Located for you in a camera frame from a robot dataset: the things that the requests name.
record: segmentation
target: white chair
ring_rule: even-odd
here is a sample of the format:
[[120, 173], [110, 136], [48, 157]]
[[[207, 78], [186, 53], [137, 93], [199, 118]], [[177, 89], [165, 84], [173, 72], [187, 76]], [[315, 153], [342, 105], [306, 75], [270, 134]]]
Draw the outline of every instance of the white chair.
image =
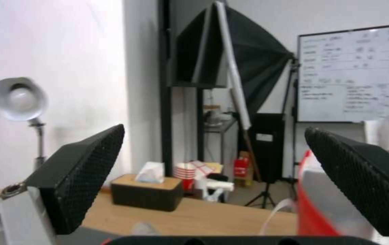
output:
[[371, 145], [379, 145], [379, 132], [384, 120], [364, 121], [365, 142]]

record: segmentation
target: wooden table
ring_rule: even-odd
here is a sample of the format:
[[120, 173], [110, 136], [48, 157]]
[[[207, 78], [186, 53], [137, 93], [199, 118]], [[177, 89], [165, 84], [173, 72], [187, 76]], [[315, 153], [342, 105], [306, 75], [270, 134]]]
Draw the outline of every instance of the wooden table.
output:
[[[163, 235], [257, 235], [270, 211], [224, 203], [183, 198], [173, 212], [113, 205], [100, 193], [86, 214], [83, 226], [128, 235], [137, 222], [149, 222]], [[295, 235], [295, 214], [278, 212], [269, 223], [268, 235]]]

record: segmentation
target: whiteboard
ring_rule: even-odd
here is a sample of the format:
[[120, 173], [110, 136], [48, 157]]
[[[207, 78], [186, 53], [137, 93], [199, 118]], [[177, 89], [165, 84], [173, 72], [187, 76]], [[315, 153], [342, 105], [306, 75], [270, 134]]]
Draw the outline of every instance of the whiteboard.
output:
[[389, 116], [389, 26], [299, 36], [297, 121]]

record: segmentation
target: black textured gripper pad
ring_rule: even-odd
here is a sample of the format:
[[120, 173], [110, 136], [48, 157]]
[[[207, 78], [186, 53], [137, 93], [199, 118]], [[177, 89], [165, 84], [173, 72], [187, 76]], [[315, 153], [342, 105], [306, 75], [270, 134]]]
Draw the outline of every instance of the black textured gripper pad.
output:
[[111, 127], [62, 146], [25, 181], [39, 188], [56, 234], [75, 231], [112, 169], [125, 131]]
[[389, 152], [315, 128], [308, 128], [305, 138], [335, 185], [379, 233], [389, 236]]

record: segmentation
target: black softbox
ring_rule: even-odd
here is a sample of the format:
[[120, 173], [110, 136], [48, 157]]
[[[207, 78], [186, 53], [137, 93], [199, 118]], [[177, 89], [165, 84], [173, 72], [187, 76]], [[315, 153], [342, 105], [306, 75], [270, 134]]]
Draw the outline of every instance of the black softbox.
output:
[[[275, 87], [293, 54], [272, 34], [240, 12], [228, 6], [225, 9], [247, 111], [249, 117], [253, 118]], [[200, 71], [208, 71], [208, 78], [217, 76], [219, 57], [223, 53], [223, 37], [219, 29], [217, 8], [213, 4], [210, 10], [199, 13], [177, 37], [179, 80], [190, 81], [196, 65], [201, 67]]]
[[293, 54], [240, 12], [226, 7], [226, 14], [246, 106], [253, 118]]

